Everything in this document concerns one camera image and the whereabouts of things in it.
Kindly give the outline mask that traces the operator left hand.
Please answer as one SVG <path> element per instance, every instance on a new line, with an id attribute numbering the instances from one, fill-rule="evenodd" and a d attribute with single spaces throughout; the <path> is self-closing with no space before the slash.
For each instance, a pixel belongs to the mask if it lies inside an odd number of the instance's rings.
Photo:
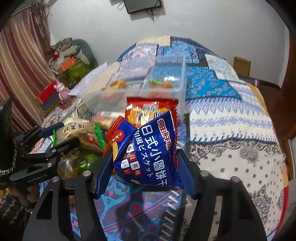
<path id="1" fill-rule="evenodd" d="M 15 197 L 19 196 L 17 189 L 13 186 L 7 187 L 6 191 L 11 196 L 15 196 Z M 25 194 L 27 195 L 27 200 L 29 200 L 29 202 L 32 202 L 32 203 L 37 202 L 40 196 L 39 184 L 28 187 L 27 191 L 25 191 Z"/>

